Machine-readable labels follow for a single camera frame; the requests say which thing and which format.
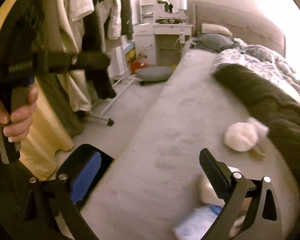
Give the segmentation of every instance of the duvet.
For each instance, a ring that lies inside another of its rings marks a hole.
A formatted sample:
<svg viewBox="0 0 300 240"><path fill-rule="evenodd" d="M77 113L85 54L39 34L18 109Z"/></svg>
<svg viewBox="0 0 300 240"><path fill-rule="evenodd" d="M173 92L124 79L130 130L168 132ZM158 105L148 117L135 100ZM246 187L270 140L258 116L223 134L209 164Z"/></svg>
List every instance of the duvet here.
<svg viewBox="0 0 300 240"><path fill-rule="evenodd" d="M300 104L300 80L295 77L296 71L284 57L264 46L248 45L241 39L234 40L239 47L220 52L213 64L213 73L229 64L242 65L281 88Z"/></svg>
<svg viewBox="0 0 300 240"><path fill-rule="evenodd" d="M300 190L300 80L284 58L260 45L221 52L213 77L231 90L250 115L269 127L272 140Z"/></svg>

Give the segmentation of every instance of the grey cushion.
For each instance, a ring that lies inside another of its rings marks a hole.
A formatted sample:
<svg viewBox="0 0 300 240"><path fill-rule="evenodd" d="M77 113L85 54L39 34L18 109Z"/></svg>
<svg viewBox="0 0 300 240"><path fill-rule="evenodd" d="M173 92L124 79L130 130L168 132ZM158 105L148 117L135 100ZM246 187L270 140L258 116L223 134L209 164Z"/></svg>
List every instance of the grey cushion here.
<svg viewBox="0 0 300 240"><path fill-rule="evenodd" d="M170 67L147 67L135 71L137 78L142 81L165 81L172 75L173 69Z"/></svg>
<svg viewBox="0 0 300 240"><path fill-rule="evenodd" d="M233 46L234 41L227 36L217 33L207 33L193 39L193 49L206 49L221 52Z"/></svg>

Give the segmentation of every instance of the metal bolt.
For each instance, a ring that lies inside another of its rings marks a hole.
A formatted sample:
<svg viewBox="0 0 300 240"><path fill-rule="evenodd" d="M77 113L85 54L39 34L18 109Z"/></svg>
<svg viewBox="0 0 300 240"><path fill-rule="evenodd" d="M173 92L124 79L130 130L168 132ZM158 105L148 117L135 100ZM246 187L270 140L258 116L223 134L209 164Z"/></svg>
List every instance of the metal bolt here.
<svg viewBox="0 0 300 240"><path fill-rule="evenodd" d="M32 177L31 179L29 179L29 182L30 183L35 183L37 181L37 178L36 177Z"/></svg>
<svg viewBox="0 0 300 240"><path fill-rule="evenodd" d="M267 182L267 183L270 183L270 182L271 182L271 179L270 179L269 177L267 177L267 176L266 176L266 177L264 177L263 179L264 179L264 180L265 180L265 182Z"/></svg>
<svg viewBox="0 0 300 240"><path fill-rule="evenodd" d="M64 173L59 175L59 179L60 180L65 180L67 177L68 176L66 174L64 174Z"/></svg>
<svg viewBox="0 0 300 240"><path fill-rule="evenodd" d="M242 174L240 172L235 172L233 174L233 176L236 178L236 179L241 179L242 178Z"/></svg>

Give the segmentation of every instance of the caster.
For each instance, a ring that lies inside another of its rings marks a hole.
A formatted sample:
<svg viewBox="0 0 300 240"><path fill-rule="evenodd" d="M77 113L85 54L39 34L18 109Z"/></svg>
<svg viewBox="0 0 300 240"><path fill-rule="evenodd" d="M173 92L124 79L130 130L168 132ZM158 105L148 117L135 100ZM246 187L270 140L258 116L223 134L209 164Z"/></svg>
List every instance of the caster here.
<svg viewBox="0 0 300 240"><path fill-rule="evenodd" d="M114 121L111 118L109 118L108 126L113 126L113 125L114 125Z"/></svg>

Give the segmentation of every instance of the black bracket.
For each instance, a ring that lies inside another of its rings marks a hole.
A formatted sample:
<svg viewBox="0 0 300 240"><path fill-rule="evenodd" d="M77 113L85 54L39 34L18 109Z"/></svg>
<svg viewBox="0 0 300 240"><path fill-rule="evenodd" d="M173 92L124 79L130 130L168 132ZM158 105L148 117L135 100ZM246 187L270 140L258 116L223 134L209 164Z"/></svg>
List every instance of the black bracket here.
<svg viewBox="0 0 300 240"><path fill-rule="evenodd" d="M235 240L282 240L282 221L278 200L271 179L246 179L240 172L232 173L217 162L208 149L200 152L200 165L218 198L225 201L219 216L202 240L226 240L238 217L245 198L252 198L239 234Z"/></svg>
<svg viewBox="0 0 300 240"><path fill-rule="evenodd" d="M60 232L49 200L56 204L75 240L99 240L72 203L66 174L48 181L39 181L36 177L30 179L27 199L19 213L19 232L22 234L17 240L69 240Z"/></svg>

